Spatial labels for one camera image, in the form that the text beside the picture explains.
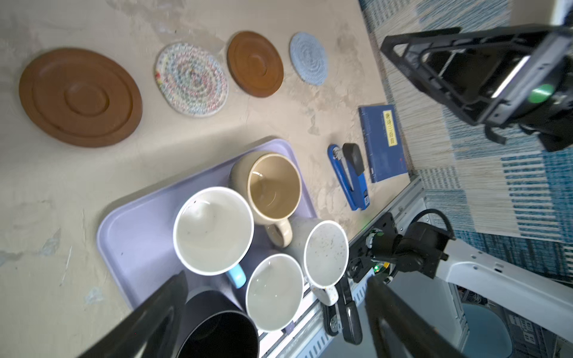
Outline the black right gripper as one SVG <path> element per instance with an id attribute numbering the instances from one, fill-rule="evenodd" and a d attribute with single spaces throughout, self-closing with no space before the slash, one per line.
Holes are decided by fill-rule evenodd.
<path id="1" fill-rule="evenodd" d="M 469 125 L 570 128 L 571 46 L 562 26 L 455 27 L 387 36 L 381 52 Z"/>

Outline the beige ceramic mug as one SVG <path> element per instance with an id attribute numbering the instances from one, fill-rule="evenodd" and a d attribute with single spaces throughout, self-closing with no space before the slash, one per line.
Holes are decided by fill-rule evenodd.
<path id="1" fill-rule="evenodd" d="M 301 201 L 299 171 L 287 157 L 275 152 L 252 152 L 232 167 L 229 186 L 252 210 L 256 225 L 265 228 L 270 241 L 286 248 L 293 238 L 289 217 Z"/>

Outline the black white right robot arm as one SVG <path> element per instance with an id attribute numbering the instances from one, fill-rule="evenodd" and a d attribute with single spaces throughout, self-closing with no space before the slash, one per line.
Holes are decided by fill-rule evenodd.
<path id="1" fill-rule="evenodd" d="M 522 25 L 486 31 L 459 28 L 386 37 L 381 52 L 415 86 L 486 138 L 519 127 L 551 153 L 572 144 L 572 32 Z M 572 338 L 572 290 L 458 241 L 447 244 L 437 275 L 465 286 Z"/>

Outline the dark brown wooden coaster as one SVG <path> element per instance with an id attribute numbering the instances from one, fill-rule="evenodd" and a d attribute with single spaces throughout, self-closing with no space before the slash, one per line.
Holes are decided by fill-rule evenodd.
<path id="1" fill-rule="evenodd" d="M 87 49 L 54 49 L 35 58 L 19 79 L 19 98 L 35 125 L 73 146 L 115 145 L 131 136 L 143 117 L 131 75 Z"/>

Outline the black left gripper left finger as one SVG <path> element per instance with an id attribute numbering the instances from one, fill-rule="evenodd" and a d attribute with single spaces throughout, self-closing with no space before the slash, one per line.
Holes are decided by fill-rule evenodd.
<path id="1" fill-rule="evenodd" d="M 171 357 L 187 302 L 187 279 L 172 276 L 82 357 Z"/>

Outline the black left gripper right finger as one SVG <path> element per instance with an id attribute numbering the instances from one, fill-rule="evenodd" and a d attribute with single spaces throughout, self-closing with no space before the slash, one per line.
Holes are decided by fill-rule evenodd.
<path id="1" fill-rule="evenodd" d="M 379 277 L 366 287 L 366 315 L 378 357 L 462 357 Z"/>

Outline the blue-grey woven round coaster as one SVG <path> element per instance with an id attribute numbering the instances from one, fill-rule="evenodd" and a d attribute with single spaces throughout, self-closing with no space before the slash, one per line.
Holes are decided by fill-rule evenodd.
<path id="1" fill-rule="evenodd" d="M 328 77 L 328 57 L 319 40 L 312 34 L 298 32 L 289 43 L 289 56 L 301 80 L 322 86 Z"/>

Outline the multicolour woven round coaster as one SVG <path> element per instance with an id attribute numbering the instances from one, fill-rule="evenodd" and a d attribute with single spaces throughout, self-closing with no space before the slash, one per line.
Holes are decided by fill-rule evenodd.
<path id="1" fill-rule="evenodd" d="M 192 117 L 208 117 L 226 104 L 228 76 L 205 49 L 173 43 L 162 49 L 155 64 L 155 81 L 172 109 Z"/>

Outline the light brown wooden coaster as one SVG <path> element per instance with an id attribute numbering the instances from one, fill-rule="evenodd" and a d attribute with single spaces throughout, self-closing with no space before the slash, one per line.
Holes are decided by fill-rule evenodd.
<path id="1" fill-rule="evenodd" d="M 227 64 L 237 85 L 254 97 L 270 97 L 284 80 L 284 66 L 277 49 L 253 31 L 234 34 L 228 45 Z"/>

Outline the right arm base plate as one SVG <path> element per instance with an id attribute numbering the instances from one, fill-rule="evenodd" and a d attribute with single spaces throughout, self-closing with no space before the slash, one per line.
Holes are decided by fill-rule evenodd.
<path id="1" fill-rule="evenodd" d="M 389 262 L 398 238 L 392 213 L 384 213 L 350 242 L 347 276 L 359 283 L 379 262 Z"/>

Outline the white mug blue handle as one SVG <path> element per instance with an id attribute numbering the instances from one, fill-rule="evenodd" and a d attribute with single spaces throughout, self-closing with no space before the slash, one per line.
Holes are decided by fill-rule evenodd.
<path id="1" fill-rule="evenodd" d="M 255 222 L 236 191 L 213 186 L 189 198 L 179 210 L 172 239 L 178 259 L 203 276 L 226 274 L 234 288 L 247 281 L 240 262 L 252 245 Z"/>

